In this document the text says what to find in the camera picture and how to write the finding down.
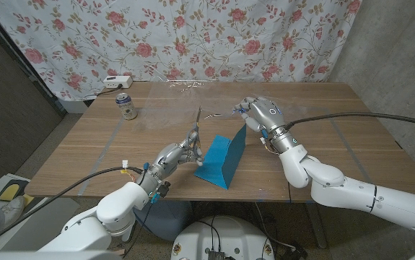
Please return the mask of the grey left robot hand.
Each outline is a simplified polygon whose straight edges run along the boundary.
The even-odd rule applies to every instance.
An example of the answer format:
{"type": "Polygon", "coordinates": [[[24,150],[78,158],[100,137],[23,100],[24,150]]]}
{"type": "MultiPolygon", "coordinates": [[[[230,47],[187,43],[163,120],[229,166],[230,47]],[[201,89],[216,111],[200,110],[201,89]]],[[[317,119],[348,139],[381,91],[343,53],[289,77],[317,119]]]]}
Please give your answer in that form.
{"type": "Polygon", "coordinates": [[[167,145],[156,156],[146,172],[137,178],[137,183],[150,195],[176,171],[179,165],[190,162],[196,162],[198,166],[204,164],[199,132],[195,129],[189,131],[182,142],[167,145]]]}

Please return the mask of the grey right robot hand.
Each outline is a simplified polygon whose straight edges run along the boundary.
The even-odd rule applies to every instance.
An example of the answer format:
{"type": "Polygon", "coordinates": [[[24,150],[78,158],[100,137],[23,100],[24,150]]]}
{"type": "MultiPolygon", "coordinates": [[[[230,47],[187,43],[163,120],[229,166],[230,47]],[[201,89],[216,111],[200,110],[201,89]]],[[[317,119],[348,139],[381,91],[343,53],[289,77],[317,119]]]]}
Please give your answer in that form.
{"type": "Polygon", "coordinates": [[[284,115],[278,106],[264,97],[246,97],[233,108],[255,132],[261,132],[279,154],[299,145],[284,125],[284,115]]]}

